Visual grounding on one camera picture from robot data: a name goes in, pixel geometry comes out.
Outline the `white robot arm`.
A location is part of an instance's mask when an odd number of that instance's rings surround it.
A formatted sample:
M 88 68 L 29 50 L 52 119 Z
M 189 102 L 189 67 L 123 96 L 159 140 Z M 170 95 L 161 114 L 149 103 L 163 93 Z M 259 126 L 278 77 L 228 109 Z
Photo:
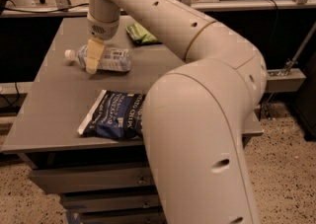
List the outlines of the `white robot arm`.
M 245 38 L 177 0 L 90 0 L 88 19 L 111 38 L 125 10 L 183 65 L 147 92 L 142 131 L 168 224 L 260 224 L 242 130 L 267 83 Z

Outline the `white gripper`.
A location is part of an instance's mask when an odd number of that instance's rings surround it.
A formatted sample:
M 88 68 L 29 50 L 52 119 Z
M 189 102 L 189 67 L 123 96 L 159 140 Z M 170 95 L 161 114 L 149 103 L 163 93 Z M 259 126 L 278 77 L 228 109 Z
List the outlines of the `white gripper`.
M 93 37 L 88 40 L 86 71 L 89 74 L 95 74 L 106 48 L 103 40 L 109 40 L 117 33 L 119 20 L 113 22 L 101 22 L 95 19 L 91 14 L 88 14 L 87 24 L 88 31 Z

